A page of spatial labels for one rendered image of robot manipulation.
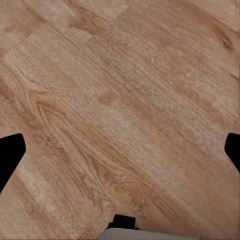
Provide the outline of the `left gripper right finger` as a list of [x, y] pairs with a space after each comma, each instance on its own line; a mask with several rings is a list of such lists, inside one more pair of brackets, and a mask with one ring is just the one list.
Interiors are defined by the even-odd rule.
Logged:
[[224, 150], [240, 172], [240, 134], [229, 133]]

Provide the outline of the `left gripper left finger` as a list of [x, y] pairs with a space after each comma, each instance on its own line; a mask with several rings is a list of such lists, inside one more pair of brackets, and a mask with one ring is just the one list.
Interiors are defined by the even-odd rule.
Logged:
[[0, 138], [0, 193], [26, 152], [21, 133]]

